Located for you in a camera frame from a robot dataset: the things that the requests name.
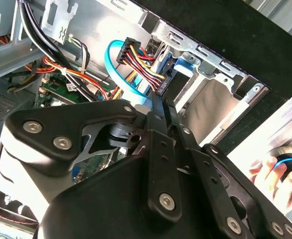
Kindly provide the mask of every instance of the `red wire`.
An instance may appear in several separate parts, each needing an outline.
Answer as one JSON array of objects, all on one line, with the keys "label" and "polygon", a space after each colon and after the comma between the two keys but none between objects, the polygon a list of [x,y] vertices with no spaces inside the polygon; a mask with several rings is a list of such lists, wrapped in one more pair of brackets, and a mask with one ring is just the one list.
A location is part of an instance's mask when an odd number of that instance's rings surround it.
[{"label": "red wire", "polygon": [[[26,69],[28,69],[29,71],[32,71],[32,68],[25,65]],[[50,72],[54,72],[55,71],[55,68],[54,67],[48,67],[48,68],[38,68],[36,70],[36,72],[38,74],[45,74],[45,73],[50,73]]]},{"label": "red wire", "polygon": [[1,42],[3,45],[7,44],[7,42],[6,42],[5,40],[3,40],[1,37],[0,37],[0,42]]},{"label": "red wire", "polygon": [[15,220],[11,220],[9,218],[6,218],[4,216],[0,215],[0,218],[5,219],[7,221],[13,222],[13,223],[19,223],[19,224],[25,224],[25,225],[37,225],[38,223],[24,223],[24,222],[20,222],[20,221],[15,221]]},{"label": "red wire", "polygon": [[136,70],[138,74],[140,74],[143,78],[145,78],[145,79],[149,82],[150,87],[152,88],[153,91],[156,91],[156,86],[155,86],[155,84],[153,83],[153,81],[151,81],[149,78],[145,77],[145,76],[141,73],[141,71],[140,71],[138,68],[136,68],[134,65],[130,65],[130,66],[131,66],[134,70]]},{"label": "red wire", "polygon": [[154,76],[152,76],[151,74],[149,74],[147,71],[145,71],[140,64],[132,57],[132,55],[130,53],[127,53],[128,58],[135,64],[135,66],[138,67],[138,69],[142,72],[144,72],[151,81],[154,81],[157,85],[160,85],[160,81],[158,79],[156,79]]},{"label": "red wire", "polygon": [[[8,41],[5,39],[5,37],[2,37],[2,36],[0,36],[0,42],[2,43],[2,44],[8,44]],[[29,67],[29,66],[25,66],[26,67],[26,69],[28,69],[29,71],[32,71],[32,68],[31,67]],[[50,73],[50,72],[54,72],[55,71],[55,68],[54,67],[48,67],[48,68],[38,68],[37,70],[36,70],[36,72],[37,73],[39,73],[39,74],[45,74],[45,73]]]},{"label": "red wire", "polygon": [[144,60],[149,60],[149,61],[153,61],[155,60],[155,58],[150,57],[150,56],[142,56],[142,55],[138,55],[139,58],[144,59]]},{"label": "red wire", "polygon": [[139,58],[141,59],[146,59],[146,60],[155,60],[155,58],[148,56],[147,52],[145,51],[144,48],[141,47],[142,52],[144,53],[145,56],[138,55]]}]

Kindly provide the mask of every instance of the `metal slot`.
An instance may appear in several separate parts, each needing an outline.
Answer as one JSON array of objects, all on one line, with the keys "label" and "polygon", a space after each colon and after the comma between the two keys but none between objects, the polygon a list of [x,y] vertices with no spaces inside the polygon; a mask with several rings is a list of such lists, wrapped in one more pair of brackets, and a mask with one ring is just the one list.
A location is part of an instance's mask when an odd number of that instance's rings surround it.
[{"label": "metal slot", "polygon": [[[6,24],[5,17],[1,15],[3,19],[0,21],[0,29]],[[30,50],[31,41],[28,38],[23,39],[22,30],[21,18],[15,4],[10,43],[0,46],[0,77],[43,56],[38,49]]]},{"label": "metal slot", "polygon": [[124,2],[123,0],[111,0],[111,3],[116,6],[117,8],[119,8],[120,10],[125,11],[125,7],[127,6],[127,3]]}]

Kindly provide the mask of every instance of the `metal bracket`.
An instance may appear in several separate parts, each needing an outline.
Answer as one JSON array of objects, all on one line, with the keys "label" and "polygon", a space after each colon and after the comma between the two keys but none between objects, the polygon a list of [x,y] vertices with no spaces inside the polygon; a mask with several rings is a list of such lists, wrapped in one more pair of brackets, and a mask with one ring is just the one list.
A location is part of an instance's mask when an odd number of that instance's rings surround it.
[{"label": "metal bracket", "polygon": [[129,22],[142,25],[147,11],[139,7],[137,4],[129,0],[96,0],[100,4],[114,11],[118,15],[124,17]]},{"label": "metal bracket", "polygon": [[68,25],[76,14],[77,8],[77,3],[71,6],[66,0],[47,0],[41,26],[43,32],[64,44]]},{"label": "metal bracket", "polygon": [[245,72],[231,65],[230,62],[213,53],[201,43],[192,40],[184,33],[176,30],[163,20],[158,22],[152,35],[178,51],[190,52],[198,56],[200,59],[209,62],[231,78],[240,75],[243,79],[246,79],[248,76]]},{"label": "metal bracket", "polygon": [[38,49],[31,50],[29,38],[21,39],[23,26],[15,4],[11,41],[0,46],[0,77],[43,56]]}]

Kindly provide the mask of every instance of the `white cable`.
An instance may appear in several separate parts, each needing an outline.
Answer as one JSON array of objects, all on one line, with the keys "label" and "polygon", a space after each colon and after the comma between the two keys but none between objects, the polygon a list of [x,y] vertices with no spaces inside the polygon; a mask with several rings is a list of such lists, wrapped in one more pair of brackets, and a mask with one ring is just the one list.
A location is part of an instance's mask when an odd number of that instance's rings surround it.
[{"label": "white cable", "polygon": [[84,46],[82,45],[82,69],[81,69],[82,74],[85,74],[86,58],[87,58],[86,50],[85,50]]}]

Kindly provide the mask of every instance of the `black plastic bracket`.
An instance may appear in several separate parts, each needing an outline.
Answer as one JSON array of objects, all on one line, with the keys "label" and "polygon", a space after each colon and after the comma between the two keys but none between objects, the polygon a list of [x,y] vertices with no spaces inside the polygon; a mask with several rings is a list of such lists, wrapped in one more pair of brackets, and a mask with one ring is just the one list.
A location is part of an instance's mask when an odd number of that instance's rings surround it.
[{"label": "black plastic bracket", "polygon": [[[227,193],[232,198],[233,203],[242,204],[245,208],[246,215],[241,213],[241,219],[246,221],[246,226],[249,227],[255,238],[292,239],[292,235],[286,229],[287,227],[292,229],[292,223],[237,169],[221,150],[212,144],[206,144],[203,146],[202,152],[211,156],[214,165],[229,180]],[[282,235],[278,233],[278,226],[282,230]]]},{"label": "black plastic bracket", "polygon": [[[91,147],[93,143],[99,144],[96,137],[103,128],[115,123],[131,124],[137,115],[135,108],[122,100],[18,111],[6,119],[2,143],[10,154],[38,171],[50,176],[65,175],[76,162],[93,153],[115,150],[109,145],[99,152]],[[26,131],[23,125],[29,121],[39,123],[42,130]],[[59,136],[70,140],[70,149],[62,150],[54,145],[54,139]]]}]

